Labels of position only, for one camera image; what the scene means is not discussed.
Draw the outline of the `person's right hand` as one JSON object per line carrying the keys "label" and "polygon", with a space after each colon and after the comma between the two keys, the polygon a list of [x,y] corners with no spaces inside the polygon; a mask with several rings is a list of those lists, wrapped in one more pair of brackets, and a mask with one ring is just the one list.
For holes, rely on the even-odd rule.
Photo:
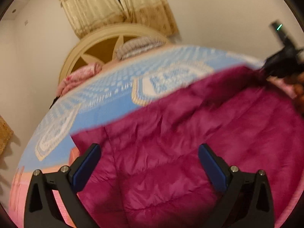
{"label": "person's right hand", "polygon": [[293,99],[293,104],[295,106],[296,111],[303,116],[304,113],[303,73],[287,76],[283,80],[285,84],[292,87],[292,91],[295,94],[295,98]]}

